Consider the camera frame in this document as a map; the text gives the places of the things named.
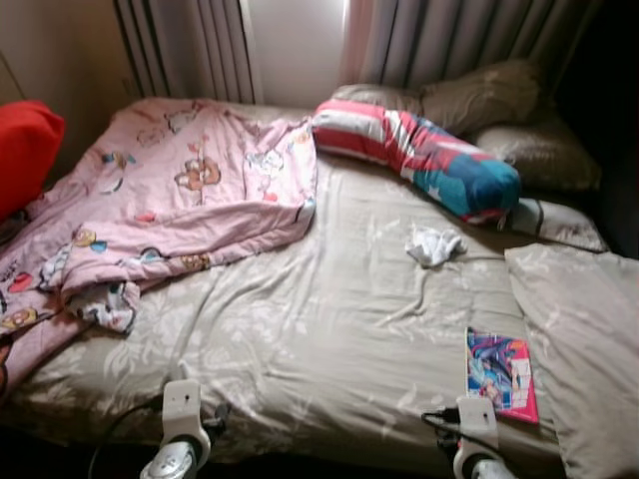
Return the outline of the long red sofa cushion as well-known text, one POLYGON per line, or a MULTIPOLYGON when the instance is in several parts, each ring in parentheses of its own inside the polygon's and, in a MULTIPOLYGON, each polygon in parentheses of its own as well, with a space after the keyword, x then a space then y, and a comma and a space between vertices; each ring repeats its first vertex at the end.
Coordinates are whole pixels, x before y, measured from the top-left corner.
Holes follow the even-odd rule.
POLYGON ((0 105, 0 220, 44 192, 65 136, 65 120, 38 101, 0 105))

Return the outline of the bed with beige sheet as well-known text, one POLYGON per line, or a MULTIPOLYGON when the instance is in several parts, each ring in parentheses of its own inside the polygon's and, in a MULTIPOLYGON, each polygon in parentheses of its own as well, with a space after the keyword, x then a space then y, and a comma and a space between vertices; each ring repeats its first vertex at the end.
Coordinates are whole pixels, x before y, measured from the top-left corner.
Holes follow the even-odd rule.
POLYGON ((472 227, 384 166, 316 152, 304 237, 148 288, 131 333, 79 334, 0 406, 0 425, 55 442, 143 443, 161 430, 156 414, 108 428, 170 380, 193 379, 205 409, 230 405, 216 461, 297 453, 451 474, 420 415, 467 395, 473 327, 525 339, 531 355, 540 421, 499 419, 499 453, 521 476, 567 478, 505 252, 575 247, 472 227), (403 251, 411 227, 459 230, 467 252, 420 267, 403 251))

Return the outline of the large beige leaf-print pillow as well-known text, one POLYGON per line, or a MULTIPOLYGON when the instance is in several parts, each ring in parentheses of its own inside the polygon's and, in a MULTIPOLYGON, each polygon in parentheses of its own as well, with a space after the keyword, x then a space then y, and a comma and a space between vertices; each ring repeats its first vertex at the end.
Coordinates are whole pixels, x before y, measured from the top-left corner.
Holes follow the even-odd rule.
POLYGON ((638 479, 638 261, 543 243, 505 260, 567 478, 638 479))

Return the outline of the flat beige leaf-print pillow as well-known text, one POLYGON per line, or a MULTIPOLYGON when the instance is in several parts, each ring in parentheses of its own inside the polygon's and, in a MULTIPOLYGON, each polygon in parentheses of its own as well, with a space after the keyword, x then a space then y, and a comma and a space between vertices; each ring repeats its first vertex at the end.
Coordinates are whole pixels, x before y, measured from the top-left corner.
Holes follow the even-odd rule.
POLYGON ((583 212, 553 202, 520 198, 498 227, 539 240, 562 243, 592 252, 608 252, 607 242, 583 212))

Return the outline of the striped red blue bolster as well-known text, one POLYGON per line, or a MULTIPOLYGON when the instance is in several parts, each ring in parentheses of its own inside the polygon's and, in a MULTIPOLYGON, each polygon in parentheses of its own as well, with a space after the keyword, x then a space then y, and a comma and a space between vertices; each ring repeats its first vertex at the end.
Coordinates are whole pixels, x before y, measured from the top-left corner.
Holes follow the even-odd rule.
POLYGON ((410 111, 331 100, 312 131, 317 150, 386 166, 467 223, 493 223, 519 204, 512 166, 410 111))

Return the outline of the pink cartoon print quilt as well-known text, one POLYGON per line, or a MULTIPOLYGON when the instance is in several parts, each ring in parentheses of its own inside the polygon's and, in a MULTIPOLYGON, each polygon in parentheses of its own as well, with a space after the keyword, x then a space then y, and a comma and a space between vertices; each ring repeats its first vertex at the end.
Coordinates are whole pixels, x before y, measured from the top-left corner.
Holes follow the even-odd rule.
POLYGON ((145 99, 0 237, 0 406, 88 328, 127 336, 142 292, 301 240, 316 211, 307 114, 145 99))

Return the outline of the white crumpled cloth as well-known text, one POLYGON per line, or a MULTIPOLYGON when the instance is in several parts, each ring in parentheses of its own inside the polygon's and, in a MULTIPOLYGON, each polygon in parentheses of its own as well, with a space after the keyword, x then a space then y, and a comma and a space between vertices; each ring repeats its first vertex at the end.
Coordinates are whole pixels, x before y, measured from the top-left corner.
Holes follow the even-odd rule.
POLYGON ((411 227, 403 251, 423 268, 434 268, 467 252, 459 230, 411 227))

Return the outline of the colourful cartoon book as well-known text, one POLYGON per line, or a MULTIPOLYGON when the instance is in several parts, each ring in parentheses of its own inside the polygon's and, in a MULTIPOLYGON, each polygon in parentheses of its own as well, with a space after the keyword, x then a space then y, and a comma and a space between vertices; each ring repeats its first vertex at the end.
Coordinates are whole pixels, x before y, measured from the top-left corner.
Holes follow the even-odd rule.
POLYGON ((469 327, 466 350, 467 395, 487 398, 502 418, 538 424, 528 342, 469 327))

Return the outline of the grey striped curtain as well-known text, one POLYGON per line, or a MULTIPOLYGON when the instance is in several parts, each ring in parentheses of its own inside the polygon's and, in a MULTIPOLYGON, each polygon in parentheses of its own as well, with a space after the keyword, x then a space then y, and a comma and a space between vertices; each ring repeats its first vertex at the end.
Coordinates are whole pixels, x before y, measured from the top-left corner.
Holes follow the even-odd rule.
POLYGON ((250 0, 111 0, 134 95, 263 104, 250 0))
POLYGON ((418 87, 507 60, 555 87, 603 0, 347 0, 339 82, 418 87))

